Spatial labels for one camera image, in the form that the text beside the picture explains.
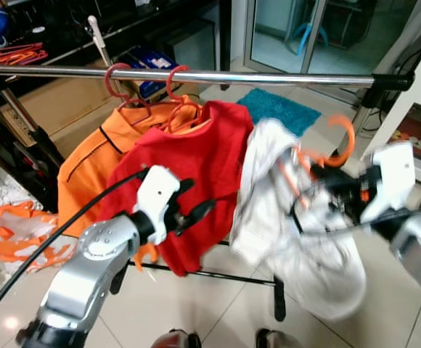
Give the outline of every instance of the clothes rack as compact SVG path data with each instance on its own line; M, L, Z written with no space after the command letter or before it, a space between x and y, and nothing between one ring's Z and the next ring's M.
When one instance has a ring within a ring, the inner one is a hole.
M0 94L11 106L15 116L20 118L27 126L29 133L36 140L36 143L47 154L48 158L56 165L63 162L63 158L57 151L56 146L51 142L43 129L34 121L28 111L12 93L9 86L1 76L26 76L45 78L104 78L107 68L87 67L58 67L58 66L8 66L0 65ZM158 80L166 81L169 77L167 70L141 70L141 69L119 69L113 71L111 78L115 80ZM274 74L274 73L250 73L250 72L215 72L188 70L177 72L173 81L181 83L210 83L210 84L240 84L240 85L276 85L276 86L331 86L331 87L352 87L368 88L356 116L353 119L354 130L357 132L365 124L371 109L380 100L384 91L406 91L412 84L411 75L307 75L307 74ZM348 138L345 136L342 146L346 146ZM220 245L229 245L221 241ZM146 268L170 270L163 265L142 264ZM235 275L213 273L204 270L190 273L198 276L222 278L245 283L258 283L274 287L274 314L278 321L286 316L284 285L277 277L273 281L239 277Z

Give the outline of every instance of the white cloth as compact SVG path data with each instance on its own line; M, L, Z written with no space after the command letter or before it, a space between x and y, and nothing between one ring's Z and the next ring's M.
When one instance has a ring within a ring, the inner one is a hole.
M417 0L401 35L375 68L375 74L391 74L399 57L421 37L421 0Z
M0 186L0 206L6 204L18 205L25 201L32 201L35 210L43 209L43 206L35 197L31 196L12 177L7 176L4 185Z
M297 138L278 120L261 120L248 139L240 195L230 234L230 247L251 265L265 262L285 282L285 290L309 312L326 320L341 320L362 303L366 277L351 236L341 239L300 236L287 213L295 199L285 172L302 191L310 178L293 162ZM303 229L330 230L345 226L332 215L323 193L299 214Z

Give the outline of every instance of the red shirt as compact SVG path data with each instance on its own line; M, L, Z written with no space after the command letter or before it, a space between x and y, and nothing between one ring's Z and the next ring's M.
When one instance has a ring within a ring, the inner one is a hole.
M216 208L180 237L170 232L158 246L167 265L178 276L200 268L200 256L221 241L230 231L237 191L240 187L246 143L253 123L246 107L210 101L203 107L209 120L197 130L168 134L152 128L118 164L108 186L140 171L143 165L163 165L181 180L192 178L195 185L179 197L181 213L207 199L216 199ZM102 201L98 220L106 220L136 203L138 181L127 183Z

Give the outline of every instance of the orange clothing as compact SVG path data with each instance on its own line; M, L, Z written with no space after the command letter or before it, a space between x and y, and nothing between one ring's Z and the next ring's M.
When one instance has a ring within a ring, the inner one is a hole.
M185 102L190 101L187 96L185 99ZM174 107L172 104L151 106L152 116L135 126L130 124L146 116L146 109L114 110L99 129L77 146L62 164L57 176L59 226L106 189L110 174L136 141L152 126L163 124ZM194 107L182 107L172 121L172 129L190 121L195 112ZM100 209L101 204L95 204L65 234L79 237L96 220Z

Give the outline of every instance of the clothes hanger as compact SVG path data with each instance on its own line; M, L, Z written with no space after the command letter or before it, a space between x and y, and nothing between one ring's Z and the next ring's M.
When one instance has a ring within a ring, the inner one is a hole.
M168 94L169 98L172 100L172 102L175 102L175 103L178 102L178 105L172 110L171 115L167 119L167 123L162 128L160 128L162 131L164 131L165 129L168 129L169 133L173 133L173 132L176 132L176 131L180 131L181 129L189 128L193 124L200 124L202 122L202 115L201 115L202 114L201 113L202 107L199 104L191 102L191 101L185 102L184 96L177 96L176 94L174 94L172 92L173 75L175 75L175 73L177 73L178 71L187 71L187 70L189 70L189 68L186 65L179 65L178 67L175 67L170 71L170 75L167 78L167 82L166 82L167 94ZM172 124L173 119L178 115L178 112L180 111L180 109L182 107L185 107L185 106L194 107L196 109L197 117L194 118L193 120L190 120L187 123L184 123L183 125L181 125L177 129L172 130L171 124Z
M130 96L127 93L118 93L114 91L114 89L112 88L112 85L110 84L110 76L112 75L114 70L130 69L130 68L131 68L130 65L126 63L115 63L114 65L111 65L109 69L107 69L106 75L104 76L104 83L111 96L125 99L125 101L122 104L120 104L120 106L117 108L117 111L121 111L126 105L133 104L133 103L141 104L143 107L146 108L147 115L131 123L131 125L133 126L133 125L136 125L137 123L140 123L141 121L146 120L148 117L151 117L152 112L151 112L150 105L142 99L130 98Z
M345 115L333 115L328 120L328 125L331 127L332 125L341 125L346 129L346 133L348 134L348 145L345 151L342 154L338 154L335 156L325 156L317 154L315 151L300 149L299 147L295 149L296 154L298 155L298 160L301 166L310 172L311 166L309 163L306 162L306 158L311 158L314 162L316 162L321 167L328 165L329 167L340 167L343 165L346 160L351 156L354 151L354 147L356 145L356 135L354 133L354 127Z
M311 165L309 164L308 159L316 162L321 167L324 167L325 165L328 165L330 167L340 167L341 165L343 165L346 162L346 160L349 158L349 156L351 156L351 154L354 151L354 147L356 145L356 136L355 136L355 133L354 133L354 127L353 127L353 124L352 124L351 120L349 120L349 118L347 118L344 115L339 115L339 114L333 115L329 118L328 125L329 126L341 125L346 129L346 133L348 134L349 142L348 142L348 145L347 145L345 151L342 154L327 157L327 156L324 156L324 155L319 155L315 151L312 151L312 150L305 150L305 149L301 150L301 148L299 146L297 146L293 149L294 155L297 157L299 165L311 177L312 177ZM283 174L283 177L287 181L291 190L293 191L294 195L299 196L300 192L299 192L298 187L295 185L294 178L292 178L287 173L287 171L285 170L285 167L284 167L284 165L283 165L283 163L280 159L277 160L277 166L278 166L280 172ZM308 202L302 197L301 197L301 204L305 208L308 207Z

